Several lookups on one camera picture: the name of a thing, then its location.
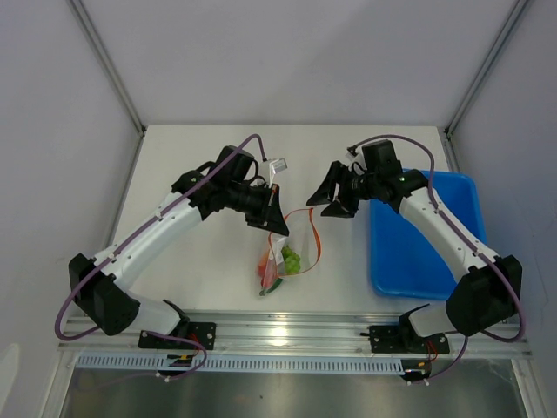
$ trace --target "white tabletop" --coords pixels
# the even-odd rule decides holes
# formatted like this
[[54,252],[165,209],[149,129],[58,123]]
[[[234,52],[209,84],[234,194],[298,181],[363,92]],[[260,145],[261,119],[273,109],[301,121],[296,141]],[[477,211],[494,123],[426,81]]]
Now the white tabletop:
[[[435,127],[327,125],[152,125],[147,130],[116,238],[138,226],[184,172],[215,160],[225,145],[237,145],[259,133],[267,157],[286,158],[281,186],[284,214],[305,206],[333,160],[345,161],[346,147],[380,133],[417,139],[435,157],[437,170],[447,171]],[[426,169],[426,154],[394,140],[403,166]],[[255,141],[246,148],[259,158]],[[402,313],[423,300],[377,295],[369,278],[369,205],[360,204],[354,219],[321,218],[315,225],[323,245],[319,264],[258,296],[255,274],[267,233],[250,228],[244,215],[224,209],[168,246],[138,279],[132,291],[155,300],[168,299],[186,310]]]

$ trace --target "blue bin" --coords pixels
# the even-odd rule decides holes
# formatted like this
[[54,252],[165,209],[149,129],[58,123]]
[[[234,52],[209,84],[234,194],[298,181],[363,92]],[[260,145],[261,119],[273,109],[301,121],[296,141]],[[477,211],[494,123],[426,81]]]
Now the blue bin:
[[[429,178],[429,172],[423,172]],[[435,172],[433,187],[468,230],[486,242],[476,186],[469,177]],[[371,280],[378,293],[446,300],[456,282],[443,259],[408,221],[374,200],[371,213]]]

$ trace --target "white wall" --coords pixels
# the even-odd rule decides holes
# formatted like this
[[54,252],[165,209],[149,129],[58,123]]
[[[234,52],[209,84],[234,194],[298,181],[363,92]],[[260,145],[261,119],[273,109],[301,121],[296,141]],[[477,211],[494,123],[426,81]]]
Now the white wall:
[[527,335],[557,394],[557,3],[536,0],[457,130],[490,243],[522,262]]
[[0,13],[0,353],[21,345],[3,416],[37,416],[67,264],[107,237],[137,138],[63,0]]
[[144,122],[439,125],[514,0],[85,0]]

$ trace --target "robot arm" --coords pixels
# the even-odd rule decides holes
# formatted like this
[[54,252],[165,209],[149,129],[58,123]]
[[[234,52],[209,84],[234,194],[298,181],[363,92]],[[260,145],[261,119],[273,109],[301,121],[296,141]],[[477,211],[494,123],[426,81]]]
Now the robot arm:
[[515,257],[501,258],[474,237],[420,171],[402,170],[390,141],[365,145],[353,156],[352,168],[332,163],[307,205],[328,204],[323,216],[353,218],[360,200],[379,199],[419,229],[457,281],[445,304],[420,307],[399,318],[408,346],[436,333],[473,335],[516,313],[510,293],[490,267],[496,265],[520,294],[521,266]]
[[[169,301],[149,300],[129,289],[144,268],[178,235],[202,223],[213,212],[227,207],[244,213],[249,226],[288,235],[280,210],[279,186],[251,185],[252,181],[245,180],[245,176],[255,158],[235,150],[227,146],[216,163],[205,163],[180,176],[171,192],[134,233],[97,253],[91,260],[82,254],[71,260],[72,289],[100,267],[74,301],[106,334],[119,334],[127,328],[172,334],[184,322],[187,325],[187,317]],[[214,172],[209,181],[191,192],[189,198],[181,199],[203,180],[202,172],[209,169],[209,177],[234,152],[236,155],[230,162]],[[115,255],[120,246],[124,249]]]

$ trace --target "purple cable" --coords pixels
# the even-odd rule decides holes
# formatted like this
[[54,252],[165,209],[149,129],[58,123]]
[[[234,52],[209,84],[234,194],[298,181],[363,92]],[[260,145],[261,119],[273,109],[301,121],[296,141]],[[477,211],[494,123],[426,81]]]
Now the purple cable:
[[[194,340],[187,340],[186,338],[172,337],[170,335],[159,334],[159,333],[155,333],[155,332],[152,332],[152,331],[147,331],[147,333],[151,334],[154,337],[162,338],[162,339],[165,339],[165,340],[185,342],[187,344],[190,344],[190,345],[198,348],[200,351],[203,352],[203,360],[201,360],[201,362],[199,364],[197,364],[197,366],[192,367],[189,370],[186,370],[181,374],[177,374],[175,376],[165,377],[165,379],[168,379],[168,381],[176,381],[178,379],[182,379],[182,378],[186,377],[188,374],[192,374],[192,373],[198,371],[207,362],[207,356],[208,356],[207,350],[205,349],[205,347],[203,347],[201,344],[199,344],[198,342],[196,342]],[[97,385],[94,388],[85,389],[85,390],[82,390],[82,391],[84,391],[84,392],[94,392],[94,391],[102,389],[102,388],[107,388],[109,386],[116,385],[118,383],[122,383],[123,381],[128,381],[130,379],[135,379],[137,377],[143,377],[143,376],[163,377],[163,375],[153,374],[152,372],[140,372],[140,373],[128,374],[127,376],[123,376],[123,377],[114,379],[113,381],[107,381],[106,383],[101,383],[100,385]]]
[[[439,209],[439,202],[436,200],[435,196],[433,195],[433,176],[435,174],[435,158],[433,157],[433,154],[429,150],[429,148],[427,148],[425,145],[421,144],[420,142],[416,141],[415,139],[411,139],[409,137],[404,137],[402,135],[394,135],[394,134],[383,134],[383,135],[377,135],[375,137],[371,137],[371,138],[368,138],[368,139],[364,139],[363,141],[358,142],[356,145],[353,145],[352,147],[349,147],[349,149],[358,148],[359,146],[362,146],[364,144],[368,144],[370,142],[377,141],[379,139],[386,139],[386,138],[401,139],[403,141],[409,142],[411,144],[414,144],[414,145],[418,146],[419,148],[421,148],[427,154],[427,157],[429,157],[429,161],[430,161],[429,180],[427,181],[427,194],[429,196],[429,199],[433,203],[433,207],[435,208],[436,211],[438,211],[440,217],[459,236],[459,238],[461,238],[465,242],[465,244],[472,251],[477,253],[478,257],[480,257],[480,259],[482,261],[484,261],[495,272],[497,277],[501,280],[501,283],[503,283],[503,286],[505,287],[505,289],[510,294],[511,299],[513,300],[513,303],[516,306],[516,310],[517,310],[517,313],[518,313],[519,318],[520,318],[520,327],[519,327],[519,332],[514,337],[505,338],[505,337],[501,337],[499,335],[490,333],[489,331],[482,331],[482,333],[484,335],[487,335],[487,336],[489,336],[489,337],[491,337],[491,338],[493,338],[497,341],[501,341],[501,342],[516,342],[518,340],[521,340],[522,337],[524,336],[524,333],[526,332],[526,317],[524,315],[522,305],[520,304],[519,297],[516,295],[516,292],[514,291],[513,287],[511,286],[511,284],[509,283],[509,281],[507,280],[507,278],[505,277],[503,272],[485,254],[478,253],[478,247],[470,239],[468,239],[466,237],[466,235],[454,224],[454,222],[451,221],[451,219],[446,215],[446,213],[444,213],[442,210]],[[448,367],[446,367],[443,370],[441,370],[440,372],[438,372],[432,378],[435,378],[435,377],[437,377],[441,374],[444,374],[448,369],[450,369],[452,366],[454,366],[454,364],[458,360],[460,360],[462,358],[462,356],[464,355],[464,352],[466,351],[466,346],[467,345],[468,345],[468,337],[466,337],[464,339],[464,344],[462,345],[462,349],[460,350],[456,359],[454,359],[454,361]]]
[[[164,210],[162,210],[161,213],[160,213],[161,216],[165,216],[173,207],[175,207],[180,202],[184,201],[189,196],[191,196],[192,193],[196,192],[201,187],[203,187],[203,185],[205,185],[209,180],[211,180],[215,176],[215,174],[217,174],[220,170],[222,170],[225,165],[227,165],[250,141],[252,141],[255,138],[259,142],[259,149],[261,151],[261,158],[264,161],[266,161],[267,158],[266,158],[266,155],[265,155],[265,150],[263,149],[263,140],[261,139],[261,137],[257,133],[254,133],[254,134],[250,135],[249,137],[247,137],[233,152],[231,152],[231,154],[228,157],[226,157],[219,165],[217,165],[212,172],[208,173],[195,186],[193,186],[190,190],[188,190],[186,193],[184,193],[178,199],[176,199],[172,203],[170,203]],[[137,238],[139,235],[141,235],[149,226],[153,225],[157,221],[158,221],[158,218],[156,216],[153,216],[151,219],[147,220],[143,225],[141,225],[135,232],[133,232],[122,244],[120,244],[114,250],[114,253],[113,253],[114,256],[117,257],[135,238]],[[79,340],[80,338],[85,337],[85,335],[89,335],[89,334],[91,334],[91,333],[93,333],[93,332],[95,332],[99,329],[99,327],[93,327],[93,328],[90,328],[86,331],[83,331],[82,333],[77,334],[77,335],[64,335],[64,333],[62,332],[62,319],[64,318],[64,314],[65,314],[66,310],[68,309],[68,307],[70,306],[70,303],[79,294],[81,289],[84,288],[84,286],[89,282],[89,280],[91,280],[95,276],[95,274],[100,272],[110,262],[111,262],[111,259],[107,258],[104,261],[102,261],[98,266],[96,266],[93,270],[91,270],[84,277],[84,279],[81,280],[79,282],[79,284],[77,284],[76,287],[74,287],[74,289],[71,291],[70,295],[65,299],[64,303],[60,307],[60,310],[58,311],[58,315],[57,315],[56,321],[54,323],[54,334],[56,334],[56,337],[58,337],[58,339],[60,339],[62,341]]]

